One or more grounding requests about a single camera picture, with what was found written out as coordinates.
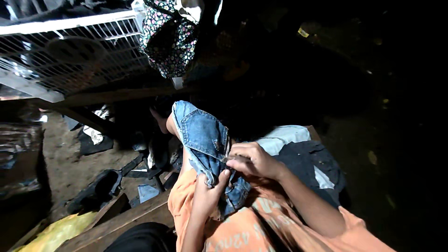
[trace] white metal grid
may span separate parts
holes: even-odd
[[[65,96],[143,73],[149,63],[146,55],[138,50],[141,28],[137,20],[141,18],[137,15],[135,11],[125,11],[97,15],[94,18],[81,17],[40,23],[48,28],[46,31],[42,30],[42,26],[37,27],[36,23],[17,25],[21,26],[18,30],[8,26],[9,31],[14,33],[0,32],[0,71],[10,76],[15,75],[16,80],[17,77],[26,80],[27,85],[37,84]],[[49,43],[70,38],[97,41],[106,53],[96,62],[87,61],[83,64],[67,63],[51,56],[47,47]]]

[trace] white wire rack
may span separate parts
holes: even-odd
[[[139,52],[142,3],[133,10],[0,27],[0,83],[57,102],[149,67]]]

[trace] yellow bag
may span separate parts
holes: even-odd
[[[92,222],[97,213],[89,212],[78,216],[72,214],[49,225],[37,235],[36,239],[25,246],[14,249],[13,252],[53,252],[64,241],[72,239]]]

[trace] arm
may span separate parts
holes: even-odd
[[[246,176],[258,176],[278,181],[305,222],[316,232],[336,237],[345,231],[342,214],[321,199],[283,164],[271,157],[258,143],[236,143],[230,156],[245,156],[251,162],[229,160],[227,166]]]
[[[224,170],[218,177],[218,184],[211,189],[205,184],[207,176],[200,174],[196,179],[193,206],[185,229],[181,251],[202,250],[204,246],[205,222],[218,205],[218,200],[228,183],[229,177],[230,171]]]

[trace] denim shorts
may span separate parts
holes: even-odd
[[[198,174],[207,176],[209,188],[214,187],[219,174],[230,169],[220,161],[230,151],[227,127],[216,117],[182,100],[173,104],[172,115],[185,151],[190,154],[190,164]],[[250,184],[231,169],[230,183],[218,202],[221,216],[241,208],[249,190]]]

